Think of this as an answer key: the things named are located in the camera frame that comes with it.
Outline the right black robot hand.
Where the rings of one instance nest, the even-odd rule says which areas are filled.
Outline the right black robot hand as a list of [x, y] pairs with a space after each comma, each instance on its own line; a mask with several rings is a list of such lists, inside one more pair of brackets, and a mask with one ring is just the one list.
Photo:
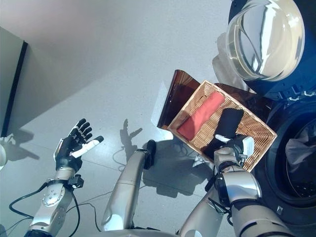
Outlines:
[[215, 138], [223, 142], [226, 147], [230, 147], [234, 150], [240, 166], [243, 166], [246, 159], [254, 153], [254, 139], [251, 136], [237, 134], [234, 138], [230, 139], [216, 134]]

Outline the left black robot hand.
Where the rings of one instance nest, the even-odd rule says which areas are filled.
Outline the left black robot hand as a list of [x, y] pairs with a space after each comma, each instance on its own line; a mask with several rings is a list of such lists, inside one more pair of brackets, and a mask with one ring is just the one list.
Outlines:
[[103, 141], [103, 136], [92, 138], [92, 127], [86, 119], [79, 120], [69, 134], [60, 140], [53, 154], [56, 170], [67, 167], [78, 172], [82, 166], [82, 155]]

